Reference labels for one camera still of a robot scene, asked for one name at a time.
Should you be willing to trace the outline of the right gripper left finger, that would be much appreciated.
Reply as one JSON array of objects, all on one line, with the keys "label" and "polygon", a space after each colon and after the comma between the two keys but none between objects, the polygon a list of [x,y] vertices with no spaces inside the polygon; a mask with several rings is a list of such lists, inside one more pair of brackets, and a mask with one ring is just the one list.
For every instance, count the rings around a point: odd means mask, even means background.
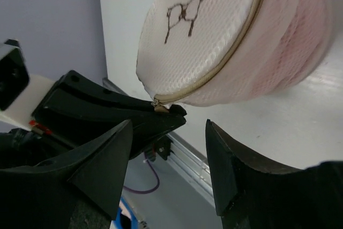
[{"label": "right gripper left finger", "polygon": [[126,120],[75,149],[33,132],[1,134],[1,228],[110,228],[133,138]]}]

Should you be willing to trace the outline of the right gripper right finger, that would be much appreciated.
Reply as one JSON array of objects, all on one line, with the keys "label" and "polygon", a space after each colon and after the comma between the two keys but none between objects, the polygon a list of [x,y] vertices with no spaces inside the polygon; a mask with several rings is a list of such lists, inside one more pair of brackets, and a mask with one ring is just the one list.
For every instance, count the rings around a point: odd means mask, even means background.
[{"label": "right gripper right finger", "polygon": [[342,228],[342,162],[276,162],[207,120],[206,151],[223,228]]}]

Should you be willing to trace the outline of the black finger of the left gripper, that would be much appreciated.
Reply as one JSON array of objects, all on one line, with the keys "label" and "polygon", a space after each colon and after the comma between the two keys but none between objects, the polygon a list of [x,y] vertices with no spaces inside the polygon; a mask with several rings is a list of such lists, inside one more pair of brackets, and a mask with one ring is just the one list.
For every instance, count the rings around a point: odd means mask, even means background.
[{"label": "black finger of the left gripper", "polygon": [[74,70],[63,75],[33,111],[34,120],[62,140],[82,145],[131,120],[130,158],[186,123],[179,105],[155,110],[150,101],[110,91]]}]

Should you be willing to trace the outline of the white mesh laundry bag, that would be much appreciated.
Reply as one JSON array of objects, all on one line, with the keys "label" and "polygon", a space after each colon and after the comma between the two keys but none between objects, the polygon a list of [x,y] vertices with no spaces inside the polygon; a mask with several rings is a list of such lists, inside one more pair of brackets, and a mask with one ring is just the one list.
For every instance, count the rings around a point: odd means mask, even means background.
[{"label": "white mesh laundry bag", "polygon": [[[330,30],[317,66],[332,27],[326,1]],[[244,101],[238,97],[252,67],[249,56],[266,54],[267,40],[272,47],[277,45],[298,2],[154,0],[142,27],[136,63],[137,77],[153,106],[205,107]]]}]

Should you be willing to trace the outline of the pink bra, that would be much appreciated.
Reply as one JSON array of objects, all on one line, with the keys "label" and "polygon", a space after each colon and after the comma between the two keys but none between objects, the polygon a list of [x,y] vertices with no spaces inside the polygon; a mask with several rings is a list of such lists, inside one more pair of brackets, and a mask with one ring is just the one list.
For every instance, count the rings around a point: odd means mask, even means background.
[{"label": "pink bra", "polygon": [[238,99],[284,90],[308,76],[322,58],[330,19],[326,0],[299,0],[292,21],[277,37],[277,45],[272,47],[267,40],[266,54],[249,56],[252,67]]}]

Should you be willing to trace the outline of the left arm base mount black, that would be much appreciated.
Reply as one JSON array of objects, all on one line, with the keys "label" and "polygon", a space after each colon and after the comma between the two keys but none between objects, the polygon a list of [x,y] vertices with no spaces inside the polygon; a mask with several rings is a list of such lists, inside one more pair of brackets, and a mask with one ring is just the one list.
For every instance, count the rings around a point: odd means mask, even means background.
[{"label": "left arm base mount black", "polygon": [[157,156],[167,160],[171,153],[172,140],[168,136],[163,136],[150,144],[145,150],[145,158],[150,162],[155,162]]}]

